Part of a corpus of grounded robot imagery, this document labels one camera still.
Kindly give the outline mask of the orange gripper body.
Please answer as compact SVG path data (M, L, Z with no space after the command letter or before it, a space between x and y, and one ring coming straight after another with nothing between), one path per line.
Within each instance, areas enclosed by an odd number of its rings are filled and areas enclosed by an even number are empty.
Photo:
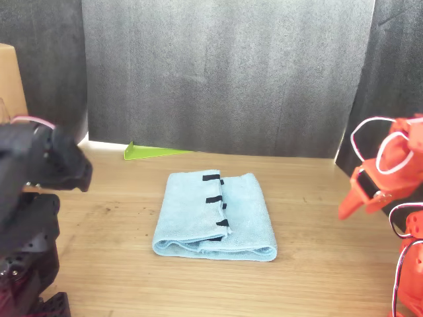
M398 199L408 197L421 184L422 177L413 172L382 174L376 168L376 159L371 158L353 171L349 196L354 199Z

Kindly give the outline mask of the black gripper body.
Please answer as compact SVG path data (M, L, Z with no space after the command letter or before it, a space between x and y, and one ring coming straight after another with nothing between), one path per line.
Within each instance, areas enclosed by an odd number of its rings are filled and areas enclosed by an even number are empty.
M32 142L32 183L53 190L87 192L93 166L62 128L39 127Z

